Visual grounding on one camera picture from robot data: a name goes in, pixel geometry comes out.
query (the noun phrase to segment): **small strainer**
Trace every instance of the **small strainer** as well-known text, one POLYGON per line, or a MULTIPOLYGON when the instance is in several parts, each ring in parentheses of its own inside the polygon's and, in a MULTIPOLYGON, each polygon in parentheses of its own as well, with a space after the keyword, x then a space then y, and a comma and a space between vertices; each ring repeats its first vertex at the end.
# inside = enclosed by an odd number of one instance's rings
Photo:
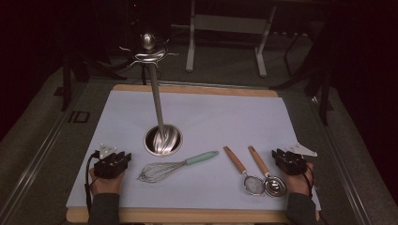
POLYGON ((228 157, 232 160, 234 165, 237 167, 237 169, 242 174, 246 175, 246 178, 243 182, 243 186, 246 188, 246 190, 252 195, 261 195, 261 196, 266 195, 265 182, 262 179, 258 178, 257 176, 248 175, 246 173, 245 166, 243 166, 243 164, 240 162, 237 156, 232 152, 232 150, 229 149, 229 147, 225 146, 223 149, 225 150, 228 157))

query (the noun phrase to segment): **hand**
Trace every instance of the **hand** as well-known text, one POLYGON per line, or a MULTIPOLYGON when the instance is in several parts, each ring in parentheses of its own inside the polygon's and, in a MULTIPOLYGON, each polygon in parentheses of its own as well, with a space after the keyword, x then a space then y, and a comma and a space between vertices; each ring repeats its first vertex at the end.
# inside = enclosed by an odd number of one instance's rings
POLYGON ((91 180, 93 181, 91 185, 91 193, 93 195, 100 194, 100 193, 120 193, 120 185, 123 180, 124 172, 118 175, 114 179, 103 179, 98 178, 94 175, 94 168, 90 169, 90 176, 91 180))
MULTIPOLYGON (((310 181, 310 185, 313 185, 313 173, 311 172, 314 168, 313 163, 307 162, 307 172, 305 175, 307 176, 308 180, 310 181)), ((300 193, 309 196, 311 191, 308 187, 307 181, 305 180, 302 174, 300 175, 287 175, 284 174, 284 182, 286 183, 286 188, 289 192, 300 193)))

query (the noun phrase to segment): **wooden spoon handle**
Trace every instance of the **wooden spoon handle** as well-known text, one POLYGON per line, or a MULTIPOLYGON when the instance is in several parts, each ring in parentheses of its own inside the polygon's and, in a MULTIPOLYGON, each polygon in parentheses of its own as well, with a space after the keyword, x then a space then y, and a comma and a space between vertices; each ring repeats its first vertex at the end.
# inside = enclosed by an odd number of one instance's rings
POLYGON ((263 161, 263 159, 258 155, 257 151, 250 145, 249 146, 249 151, 252 154, 252 157, 254 158, 255 163, 257 164, 258 168, 260 168, 260 171, 263 173, 265 176, 269 176, 269 170, 266 166, 266 163, 263 161))

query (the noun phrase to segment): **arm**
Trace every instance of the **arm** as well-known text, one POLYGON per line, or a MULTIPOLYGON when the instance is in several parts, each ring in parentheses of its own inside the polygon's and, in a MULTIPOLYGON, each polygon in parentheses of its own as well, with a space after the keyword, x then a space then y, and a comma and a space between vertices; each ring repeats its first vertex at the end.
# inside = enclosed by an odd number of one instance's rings
MULTIPOLYGON (((307 163, 312 170, 313 163, 307 163)), ((310 181, 313 180, 313 175, 310 169, 305 173, 310 181)), ((292 225, 313 225, 317 224, 315 204, 309 197, 311 191, 309 190, 307 181, 303 175, 284 175, 287 190, 289 191, 289 199, 287 204, 286 216, 291 220, 292 225)))
POLYGON ((91 193, 94 196, 89 225, 119 224, 119 193, 120 185, 124 173, 121 173, 115 179, 102 179, 94 175, 94 169, 90 170, 90 176, 93 180, 91 185, 91 193))

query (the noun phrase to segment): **floor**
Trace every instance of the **floor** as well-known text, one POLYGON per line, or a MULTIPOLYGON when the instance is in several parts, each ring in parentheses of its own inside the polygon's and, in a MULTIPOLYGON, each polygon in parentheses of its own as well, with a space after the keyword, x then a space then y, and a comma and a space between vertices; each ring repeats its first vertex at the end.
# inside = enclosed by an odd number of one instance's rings
MULTIPOLYGON (((233 86, 267 89, 289 79, 283 53, 292 38, 273 34, 265 48, 266 78, 256 70, 254 40, 237 36, 199 33, 194 70, 185 71, 187 30, 171 38, 168 56, 159 63, 160 85, 233 86)), ((297 69, 311 48, 301 37, 289 53, 291 68, 297 69)), ((117 62, 120 55, 113 57, 117 62)), ((0 145, 1 224, 69 224, 66 200, 82 164, 85 149, 100 119, 109 91, 117 83, 141 84, 141 68, 119 71, 125 81, 116 81, 90 70, 88 83, 73 83, 73 101, 60 112, 62 98, 54 96, 62 86, 62 69, 43 85, 21 119, 0 145), (73 111, 90 112, 85 124, 69 123, 73 111)), ((398 209, 380 179, 366 147, 335 89, 330 90, 329 126, 321 125, 317 104, 305 97, 307 81, 278 92, 288 108, 298 140, 321 157, 314 159, 317 191, 328 224, 394 224, 398 209)))

